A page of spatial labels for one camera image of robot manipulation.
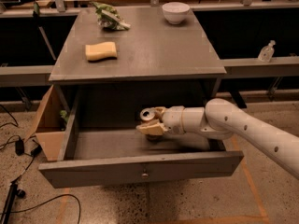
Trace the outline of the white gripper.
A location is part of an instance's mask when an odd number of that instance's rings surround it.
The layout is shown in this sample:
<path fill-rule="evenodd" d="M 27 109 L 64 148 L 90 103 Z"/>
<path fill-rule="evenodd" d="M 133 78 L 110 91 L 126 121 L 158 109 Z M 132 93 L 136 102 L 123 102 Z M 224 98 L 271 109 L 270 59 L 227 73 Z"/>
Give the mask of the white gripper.
<path fill-rule="evenodd" d="M 183 106 L 172 106 L 166 108 L 164 106 L 157 106 L 154 108 L 155 117 L 149 122 L 144 122 L 136 126 L 136 129 L 144 135 L 163 135 L 168 132 L 170 134 L 184 134 L 182 125 Z"/>

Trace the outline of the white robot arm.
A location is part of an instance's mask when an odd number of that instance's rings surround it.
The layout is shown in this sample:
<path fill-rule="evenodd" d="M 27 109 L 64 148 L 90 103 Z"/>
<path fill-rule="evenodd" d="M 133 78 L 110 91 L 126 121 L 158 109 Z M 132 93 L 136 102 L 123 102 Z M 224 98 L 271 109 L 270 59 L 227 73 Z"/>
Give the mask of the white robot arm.
<path fill-rule="evenodd" d="M 223 140 L 236 133 L 299 178 L 299 137 L 254 118 L 226 100 L 215 98 L 204 107 L 145 108 L 140 118 L 136 129 L 147 136 L 196 133 Z"/>

